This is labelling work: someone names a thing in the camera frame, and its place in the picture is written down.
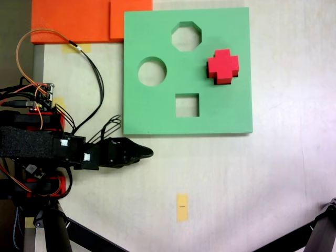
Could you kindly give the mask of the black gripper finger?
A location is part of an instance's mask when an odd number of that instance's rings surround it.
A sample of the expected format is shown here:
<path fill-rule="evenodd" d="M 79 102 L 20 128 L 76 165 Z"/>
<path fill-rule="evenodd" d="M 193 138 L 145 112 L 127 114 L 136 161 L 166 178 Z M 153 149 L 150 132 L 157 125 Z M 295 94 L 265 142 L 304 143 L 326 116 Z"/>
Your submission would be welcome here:
<path fill-rule="evenodd" d="M 124 150 L 127 155 L 138 158 L 150 158 L 153 156 L 153 150 L 149 147 L 139 145 L 130 139 L 124 139 Z"/>
<path fill-rule="evenodd" d="M 139 157 L 133 157 L 133 156 L 123 156 L 118 161 L 118 167 L 124 167 L 131 164 L 138 163 L 141 158 Z"/>

